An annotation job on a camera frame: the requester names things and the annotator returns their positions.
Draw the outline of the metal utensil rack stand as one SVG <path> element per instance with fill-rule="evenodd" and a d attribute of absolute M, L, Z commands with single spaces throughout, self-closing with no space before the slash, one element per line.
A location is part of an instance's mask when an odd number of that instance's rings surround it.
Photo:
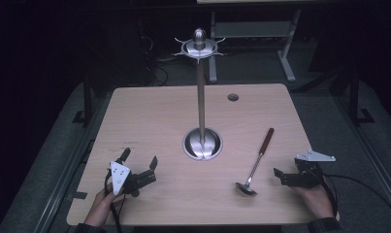
<path fill-rule="evenodd" d="M 217 157 L 222 148 L 223 140 L 220 134 L 206 126 L 206 95 L 204 60 L 217 54 L 217 42 L 208 39 L 204 29 L 197 28 L 192 38 L 186 41 L 176 39 L 181 43 L 178 55 L 196 60 L 198 127 L 188 131 L 182 140 L 185 154 L 197 161 L 208 161 Z"/>

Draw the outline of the white desk frame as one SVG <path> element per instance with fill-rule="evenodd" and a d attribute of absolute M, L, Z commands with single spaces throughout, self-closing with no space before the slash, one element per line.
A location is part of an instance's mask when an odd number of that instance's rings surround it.
<path fill-rule="evenodd" d="M 247 22 L 219 22 L 212 12 L 211 38 L 272 38 L 284 39 L 284 46 L 277 51 L 278 60 L 284 75 L 290 83 L 296 82 L 295 75 L 288 61 L 288 53 L 301 16 L 301 9 L 294 12 L 290 20 L 283 21 L 247 21 Z"/>

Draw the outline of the aluminium side rail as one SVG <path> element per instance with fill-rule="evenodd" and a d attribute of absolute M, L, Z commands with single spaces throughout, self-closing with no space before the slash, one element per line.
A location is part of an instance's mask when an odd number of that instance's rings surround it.
<path fill-rule="evenodd" d="M 73 98 L 64 106 L 34 163 L 31 186 L 39 203 L 32 233 L 48 233 L 51 228 L 73 178 L 78 182 L 79 165 L 93 145 L 108 104 L 107 98 L 93 98 L 88 123 L 74 120 L 81 107 Z"/>
<path fill-rule="evenodd" d="M 377 180 L 383 188 L 384 193 L 386 194 L 389 202 L 391 204 L 391 177 L 384 168 L 381 160 L 378 157 L 378 153 L 374 148 L 373 144 L 367 138 L 367 135 L 361 129 L 361 125 L 356 124 L 349 116 L 346 105 L 344 104 L 341 97 L 333 98 L 335 104 L 337 105 L 338 110 L 342 114 L 342 117 L 345 123 L 350 128 L 351 132 L 355 135 L 355 138 L 361 145 L 365 155 L 367 156 L 372 169 L 375 173 Z"/>

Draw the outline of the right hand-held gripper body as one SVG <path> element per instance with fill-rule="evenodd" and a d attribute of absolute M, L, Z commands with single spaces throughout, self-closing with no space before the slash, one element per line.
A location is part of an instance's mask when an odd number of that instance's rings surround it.
<path fill-rule="evenodd" d="M 280 173 L 280 182 L 282 185 L 314 188 L 323 183 L 323 171 L 319 165 L 320 162 L 335 162 L 336 157 L 326 155 L 314 150 L 308 150 L 305 153 L 297 154 L 294 157 L 295 165 L 298 169 L 297 174 Z"/>

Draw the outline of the black frame post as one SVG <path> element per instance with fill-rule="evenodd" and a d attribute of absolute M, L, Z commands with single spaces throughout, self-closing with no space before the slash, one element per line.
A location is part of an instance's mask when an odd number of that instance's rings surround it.
<path fill-rule="evenodd" d="M 359 126 L 363 123 L 375 123 L 375 120 L 367 109 L 358 108 L 359 97 L 359 76 L 355 69 L 352 69 L 349 81 L 349 102 L 348 115 L 351 121 Z"/>
<path fill-rule="evenodd" d="M 87 125 L 92 118 L 92 99 L 91 99 L 91 87 L 89 81 L 82 83 L 83 89 L 83 110 L 78 111 L 73 118 L 73 123 L 82 123 Z"/>

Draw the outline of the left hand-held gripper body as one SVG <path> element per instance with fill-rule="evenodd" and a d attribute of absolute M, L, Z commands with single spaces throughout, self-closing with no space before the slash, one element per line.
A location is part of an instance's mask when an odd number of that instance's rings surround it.
<path fill-rule="evenodd" d="M 156 181 L 154 171 L 150 169 L 141 174 L 133 174 L 132 171 L 123 165 L 123 163 L 112 161 L 111 175 L 114 194 L 117 195 L 120 191 L 124 194 L 130 194 L 133 197 L 140 195 L 140 189 L 154 183 Z"/>

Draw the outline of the person's left hand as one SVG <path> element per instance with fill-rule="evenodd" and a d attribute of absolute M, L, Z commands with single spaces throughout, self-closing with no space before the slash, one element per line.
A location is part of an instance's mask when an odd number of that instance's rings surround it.
<path fill-rule="evenodd" d="M 111 206 L 118 211 L 121 204 L 120 196 L 114 195 L 113 185 L 109 183 L 106 188 L 96 194 L 83 223 L 93 227 L 104 227 L 111 212 Z"/>

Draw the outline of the person's right hand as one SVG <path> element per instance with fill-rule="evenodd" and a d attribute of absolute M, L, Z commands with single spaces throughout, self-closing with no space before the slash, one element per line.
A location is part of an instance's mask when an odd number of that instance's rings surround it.
<path fill-rule="evenodd" d="M 293 190 L 300 195 L 316 219 L 335 216 L 328 194 L 321 185 L 314 188 L 293 187 Z"/>

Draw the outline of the ladle with red-brown handle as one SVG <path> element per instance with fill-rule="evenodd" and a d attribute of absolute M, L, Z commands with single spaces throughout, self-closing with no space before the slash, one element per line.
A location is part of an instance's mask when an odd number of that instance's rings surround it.
<path fill-rule="evenodd" d="M 253 165 L 253 168 L 246 180 L 245 183 L 236 183 L 236 188 L 243 194 L 245 195 L 248 195 L 248 196 L 255 196 L 256 195 L 256 192 L 250 187 L 250 184 L 251 184 L 251 181 L 253 179 L 253 176 L 256 172 L 256 169 L 260 163 L 260 160 L 261 158 L 263 157 L 263 155 L 265 154 L 266 150 L 267 150 L 267 147 L 269 145 L 269 143 L 271 142 L 271 139 L 274 135 L 274 132 L 275 132 L 275 129 L 274 128 L 270 128 L 267 132 L 267 135 L 263 141 L 263 144 L 258 152 L 258 156 L 257 156 L 257 159 Z"/>

